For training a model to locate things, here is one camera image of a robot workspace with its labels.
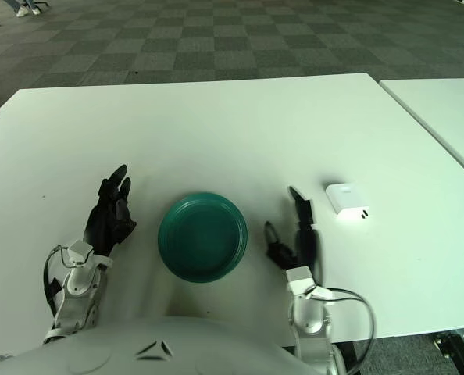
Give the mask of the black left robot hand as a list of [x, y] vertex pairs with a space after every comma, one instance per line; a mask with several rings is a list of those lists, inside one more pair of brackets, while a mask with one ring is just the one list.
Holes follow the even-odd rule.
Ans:
[[121, 244], [137, 226], [128, 208], [130, 187], [126, 164], [102, 180], [98, 201], [91, 210], [83, 236], [94, 254], [109, 257], [114, 246]]

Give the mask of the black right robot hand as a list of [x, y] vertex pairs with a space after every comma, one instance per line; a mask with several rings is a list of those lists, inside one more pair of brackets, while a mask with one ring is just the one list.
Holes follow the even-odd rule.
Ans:
[[320, 238], [318, 231], [313, 227], [316, 221], [313, 216], [312, 203], [304, 198], [294, 186], [288, 189], [298, 216], [298, 231], [294, 237], [295, 250], [282, 243], [274, 226], [270, 221], [266, 221], [263, 228], [267, 244], [266, 255], [282, 270], [307, 266], [312, 276], [316, 278]]

